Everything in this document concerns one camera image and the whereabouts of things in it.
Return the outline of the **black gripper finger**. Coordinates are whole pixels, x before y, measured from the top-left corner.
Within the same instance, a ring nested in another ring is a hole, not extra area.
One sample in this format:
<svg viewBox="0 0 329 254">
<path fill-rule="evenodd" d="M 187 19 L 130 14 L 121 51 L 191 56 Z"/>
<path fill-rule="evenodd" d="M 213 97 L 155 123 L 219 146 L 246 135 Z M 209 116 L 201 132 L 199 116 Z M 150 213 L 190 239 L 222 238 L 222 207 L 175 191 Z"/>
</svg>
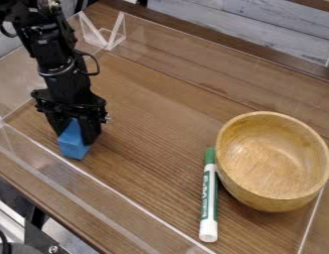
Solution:
<svg viewBox="0 0 329 254">
<path fill-rule="evenodd" d="M 98 116 L 83 115 L 79 117 L 82 141 L 91 145 L 101 134 L 101 118 Z"/>
<path fill-rule="evenodd" d="M 71 123 L 71 117 L 65 112 L 46 112 L 46 117 L 57 135 L 61 136 Z"/>
</svg>

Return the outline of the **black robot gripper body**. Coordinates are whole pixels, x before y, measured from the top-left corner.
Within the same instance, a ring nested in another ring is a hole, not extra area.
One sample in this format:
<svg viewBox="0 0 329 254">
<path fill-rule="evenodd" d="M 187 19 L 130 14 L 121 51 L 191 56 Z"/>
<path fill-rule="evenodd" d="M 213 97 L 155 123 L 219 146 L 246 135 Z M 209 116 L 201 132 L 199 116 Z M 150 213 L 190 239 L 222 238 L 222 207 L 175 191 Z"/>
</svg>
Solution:
<svg viewBox="0 0 329 254">
<path fill-rule="evenodd" d="M 37 100 L 37 109 L 51 124 L 69 124 L 75 118 L 86 124 L 106 122 L 106 100 L 91 91 L 90 77 L 98 71 L 89 72 L 86 64 L 71 63 L 59 68 L 38 68 L 46 88 L 35 89 L 31 96 Z"/>
</svg>

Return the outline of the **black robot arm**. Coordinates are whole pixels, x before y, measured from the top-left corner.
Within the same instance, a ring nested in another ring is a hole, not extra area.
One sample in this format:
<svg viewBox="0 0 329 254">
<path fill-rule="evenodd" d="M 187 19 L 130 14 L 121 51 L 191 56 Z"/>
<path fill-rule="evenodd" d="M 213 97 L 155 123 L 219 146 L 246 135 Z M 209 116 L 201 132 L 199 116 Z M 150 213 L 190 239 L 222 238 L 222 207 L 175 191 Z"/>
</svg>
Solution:
<svg viewBox="0 0 329 254">
<path fill-rule="evenodd" d="M 14 31 L 3 35 L 21 40 L 46 82 L 45 89 L 31 92 L 37 110 L 57 134 L 77 121 L 82 141 L 93 144 L 107 120 L 106 100 L 91 91 L 90 78 L 99 72 L 87 70 L 90 54 L 77 49 L 78 38 L 61 0 L 0 0 L 0 29 L 6 23 Z"/>
</svg>

